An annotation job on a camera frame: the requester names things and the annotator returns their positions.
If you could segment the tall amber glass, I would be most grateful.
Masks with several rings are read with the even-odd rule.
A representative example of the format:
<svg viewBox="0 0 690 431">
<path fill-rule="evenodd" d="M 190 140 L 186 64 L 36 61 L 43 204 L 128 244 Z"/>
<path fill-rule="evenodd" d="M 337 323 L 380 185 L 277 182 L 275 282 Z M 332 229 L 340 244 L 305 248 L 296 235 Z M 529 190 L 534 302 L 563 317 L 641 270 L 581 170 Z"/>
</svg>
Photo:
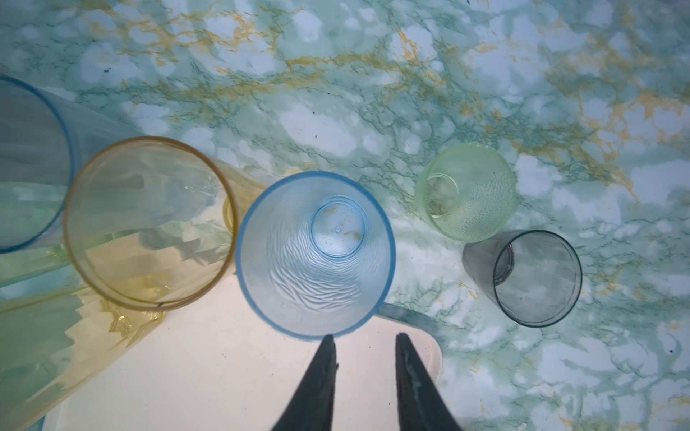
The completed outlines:
<svg viewBox="0 0 690 431">
<path fill-rule="evenodd" d="M 66 287 L 1 303 L 1 427 L 23 430 L 165 319 Z"/>
</svg>

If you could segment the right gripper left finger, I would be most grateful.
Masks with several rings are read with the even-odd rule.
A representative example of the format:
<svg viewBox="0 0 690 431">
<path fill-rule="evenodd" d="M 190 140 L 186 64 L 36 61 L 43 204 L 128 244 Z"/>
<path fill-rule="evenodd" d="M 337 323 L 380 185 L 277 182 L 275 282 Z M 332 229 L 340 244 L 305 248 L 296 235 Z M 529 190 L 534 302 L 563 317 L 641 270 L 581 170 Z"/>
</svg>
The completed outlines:
<svg viewBox="0 0 690 431">
<path fill-rule="evenodd" d="M 273 430 L 331 430 L 337 370 L 334 336 L 329 334 Z"/>
</svg>

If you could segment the textured blue glass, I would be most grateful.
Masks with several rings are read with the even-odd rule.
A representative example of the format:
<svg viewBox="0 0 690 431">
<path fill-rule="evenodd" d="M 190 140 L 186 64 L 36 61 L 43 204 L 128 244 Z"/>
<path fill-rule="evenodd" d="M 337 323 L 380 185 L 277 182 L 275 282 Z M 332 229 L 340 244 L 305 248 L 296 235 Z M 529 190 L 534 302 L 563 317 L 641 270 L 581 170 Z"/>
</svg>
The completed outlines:
<svg viewBox="0 0 690 431">
<path fill-rule="evenodd" d="M 237 279 L 253 311 L 286 336 L 340 337 L 380 309 L 395 274 L 395 236 L 362 186 L 300 172 L 249 208 L 236 243 Z"/>
</svg>

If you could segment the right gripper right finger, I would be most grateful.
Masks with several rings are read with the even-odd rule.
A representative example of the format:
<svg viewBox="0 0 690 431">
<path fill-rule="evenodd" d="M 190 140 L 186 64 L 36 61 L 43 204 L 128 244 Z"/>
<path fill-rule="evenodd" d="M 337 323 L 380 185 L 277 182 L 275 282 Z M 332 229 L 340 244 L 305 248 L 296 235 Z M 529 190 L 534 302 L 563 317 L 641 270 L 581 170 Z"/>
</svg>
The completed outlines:
<svg viewBox="0 0 690 431">
<path fill-rule="evenodd" d="M 461 430 L 406 333 L 396 336 L 395 375 L 401 430 Z"/>
</svg>

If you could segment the tall green glass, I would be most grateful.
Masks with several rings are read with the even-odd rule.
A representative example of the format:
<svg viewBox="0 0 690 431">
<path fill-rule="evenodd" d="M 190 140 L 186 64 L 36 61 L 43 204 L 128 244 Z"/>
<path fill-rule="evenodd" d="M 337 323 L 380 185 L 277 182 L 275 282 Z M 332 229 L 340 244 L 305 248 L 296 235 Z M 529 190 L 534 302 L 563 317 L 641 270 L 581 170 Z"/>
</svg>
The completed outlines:
<svg viewBox="0 0 690 431">
<path fill-rule="evenodd" d="M 22 249 L 1 255 L 1 287 L 10 286 L 70 264 L 64 245 Z"/>
</svg>

